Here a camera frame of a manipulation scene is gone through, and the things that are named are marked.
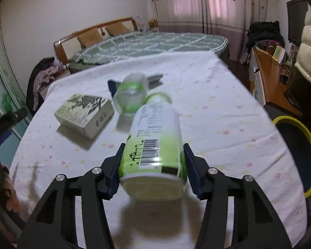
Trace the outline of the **green labelled plastic bottle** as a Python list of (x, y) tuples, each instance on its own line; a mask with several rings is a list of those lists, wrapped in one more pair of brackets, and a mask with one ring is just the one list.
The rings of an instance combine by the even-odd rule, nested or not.
[(150, 94), (135, 113), (118, 170), (123, 190), (139, 201), (179, 199), (187, 173), (180, 121), (170, 97)]

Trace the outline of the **clear green plastic cup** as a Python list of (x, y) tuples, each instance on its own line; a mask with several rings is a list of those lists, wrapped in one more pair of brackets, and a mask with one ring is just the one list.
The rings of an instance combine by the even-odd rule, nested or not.
[(129, 90), (118, 91), (114, 95), (113, 104), (115, 110), (123, 115), (135, 115), (137, 110), (145, 104), (147, 92), (132, 92)]

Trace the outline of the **yellow rimmed black trash bin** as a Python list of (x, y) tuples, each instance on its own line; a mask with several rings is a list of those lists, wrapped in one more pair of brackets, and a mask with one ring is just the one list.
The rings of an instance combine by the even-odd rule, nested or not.
[(311, 196), (311, 133), (298, 119), (281, 115), (273, 124), (277, 127), (292, 154), (303, 184), (304, 196)]

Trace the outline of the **glass sliding wardrobe door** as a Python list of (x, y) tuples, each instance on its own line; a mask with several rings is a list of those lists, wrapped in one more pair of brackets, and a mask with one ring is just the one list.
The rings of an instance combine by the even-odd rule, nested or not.
[[(9, 111), (15, 112), (26, 107), (26, 97), (16, 80), (6, 54), (0, 25), (0, 117)], [(12, 134), (0, 146), (0, 160), (5, 165), (12, 164), (31, 119), (32, 115), (28, 112), (27, 116), (13, 127)]]

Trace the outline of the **white bedside nightstand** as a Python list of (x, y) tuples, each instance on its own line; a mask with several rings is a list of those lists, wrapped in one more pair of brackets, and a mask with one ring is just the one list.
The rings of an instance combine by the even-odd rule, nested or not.
[(71, 73), (69, 70), (65, 70), (63, 73), (61, 73), (60, 75), (58, 75), (52, 82), (50, 82), (49, 84), (45, 85), (44, 87), (42, 87), (40, 89), (40, 95), (41, 97), (43, 98), (43, 100), (46, 98), (46, 95), (47, 95), (47, 91), (49, 89), (49, 86), (55, 82), (56, 80), (59, 80), (61, 78), (65, 78), (67, 76), (69, 76)]

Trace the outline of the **pile of clothes on nightstand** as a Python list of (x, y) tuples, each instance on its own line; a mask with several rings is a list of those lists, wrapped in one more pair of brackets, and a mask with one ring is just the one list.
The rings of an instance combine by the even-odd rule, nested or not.
[(54, 57), (43, 58), (33, 69), (27, 86), (26, 105), (32, 115), (43, 104), (40, 90), (50, 85), (56, 77), (64, 73), (66, 66), (56, 62)]

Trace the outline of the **green patterned cardboard box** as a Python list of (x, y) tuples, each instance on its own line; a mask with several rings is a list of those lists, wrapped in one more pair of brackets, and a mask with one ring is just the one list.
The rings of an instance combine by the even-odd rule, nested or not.
[(61, 125), (92, 140), (113, 116), (109, 99), (88, 94), (73, 94), (54, 116)]

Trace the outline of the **white dotted table cloth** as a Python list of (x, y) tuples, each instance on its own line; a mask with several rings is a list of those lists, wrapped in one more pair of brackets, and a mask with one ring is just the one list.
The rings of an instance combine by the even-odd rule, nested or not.
[(130, 122), (114, 114), (89, 140), (65, 127), (55, 111), (72, 95), (110, 97), (108, 80), (131, 73), (162, 73), (158, 91), (168, 94), (180, 120), (182, 140), (225, 175), (254, 177), (274, 206), (290, 241), (307, 226), (303, 185), (292, 155), (264, 108), (226, 65), (209, 52), (162, 53), (97, 66), (53, 82), (29, 124), (10, 172), (27, 219), (56, 175), (83, 175), (113, 156)]

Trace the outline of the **wooden bed headboard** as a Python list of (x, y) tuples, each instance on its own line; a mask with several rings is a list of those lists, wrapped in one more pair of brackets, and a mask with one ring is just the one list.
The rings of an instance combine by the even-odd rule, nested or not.
[(76, 52), (91, 47), (96, 43), (103, 43), (113, 33), (118, 34), (122, 32), (124, 30), (123, 27), (128, 31), (138, 31), (137, 23), (133, 17), (97, 24), (54, 42), (55, 54), (59, 61), (67, 64)]

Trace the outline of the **left brown pillow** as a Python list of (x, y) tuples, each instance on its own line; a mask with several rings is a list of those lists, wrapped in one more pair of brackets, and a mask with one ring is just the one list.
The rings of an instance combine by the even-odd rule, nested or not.
[(77, 37), (77, 39), (80, 42), (82, 49), (89, 48), (94, 44), (104, 41), (97, 29), (92, 29), (82, 33)]

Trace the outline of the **brown pillow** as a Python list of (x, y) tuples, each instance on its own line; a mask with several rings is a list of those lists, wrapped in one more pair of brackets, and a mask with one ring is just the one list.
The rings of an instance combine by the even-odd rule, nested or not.
[(122, 22), (116, 22), (114, 24), (110, 24), (106, 26), (106, 30), (110, 36), (117, 36), (122, 34), (130, 33), (131, 30), (129, 30), (126, 26), (123, 25)]
[(97, 29), (92, 29), (82, 33), (77, 37), (77, 39), (80, 42), (82, 49), (89, 48), (94, 44), (104, 41)]

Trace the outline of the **orange wooden desk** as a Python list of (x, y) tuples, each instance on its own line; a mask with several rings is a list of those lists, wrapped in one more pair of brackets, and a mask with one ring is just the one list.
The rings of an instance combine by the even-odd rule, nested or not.
[(286, 86), (280, 81), (282, 67), (272, 59), (270, 54), (258, 50), (257, 47), (252, 49), (252, 54), (256, 58), (257, 69), (261, 74), (266, 105), (293, 117), (302, 116), (301, 111), (294, 108), (284, 96)]

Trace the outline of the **right brown pillow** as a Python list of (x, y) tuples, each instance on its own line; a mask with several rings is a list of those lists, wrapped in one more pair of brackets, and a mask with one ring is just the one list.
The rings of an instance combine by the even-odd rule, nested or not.
[(110, 36), (117, 36), (122, 34), (130, 33), (131, 30), (129, 30), (126, 26), (123, 25), (122, 22), (116, 22), (114, 24), (110, 24), (106, 26), (106, 30)]

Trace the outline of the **bed with green plaid quilt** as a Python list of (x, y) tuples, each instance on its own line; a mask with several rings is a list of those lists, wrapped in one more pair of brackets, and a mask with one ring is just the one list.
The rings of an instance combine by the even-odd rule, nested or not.
[(229, 41), (221, 35), (201, 33), (129, 32), (109, 37), (69, 58), (71, 73), (131, 57), (165, 52), (210, 51), (221, 57), (228, 53)]

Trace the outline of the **yellow tissue box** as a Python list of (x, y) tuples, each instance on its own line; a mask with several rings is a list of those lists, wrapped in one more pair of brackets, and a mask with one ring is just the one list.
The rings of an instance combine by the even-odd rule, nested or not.
[(148, 25), (150, 29), (159, 28), (158, 20), (157, 19), (150, 19), (148, 21)]

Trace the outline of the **dark clothes pile by curtain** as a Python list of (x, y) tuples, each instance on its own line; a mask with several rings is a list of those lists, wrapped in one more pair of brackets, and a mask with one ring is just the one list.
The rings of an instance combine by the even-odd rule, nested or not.
[(284, 38), (280, 33), (280, 24), (276, 20), (274, 22), (255, 22), (248, 29), (248, 41), (245, 46), (247, 53), (250, 54), (252, 48), (260, 41), (273, 40), (278, 42), (282, 47), (285, 47)]

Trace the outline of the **pink white curtain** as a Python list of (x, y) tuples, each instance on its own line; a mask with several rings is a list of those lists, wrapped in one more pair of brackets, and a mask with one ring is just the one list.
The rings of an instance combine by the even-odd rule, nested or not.
[(151, 0), (162, 32), (221, 35), (230, 57), (244, 61), (250, 25), (265, 21), (267, 0)]

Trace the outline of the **black television screen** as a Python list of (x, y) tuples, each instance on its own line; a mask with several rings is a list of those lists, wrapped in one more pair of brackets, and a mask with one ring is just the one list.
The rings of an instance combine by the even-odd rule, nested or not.
[(306, 0), (291, 0), (287, 2), (288, 12), (288, 40), (300, 46), (305, 16), (308, 9)]

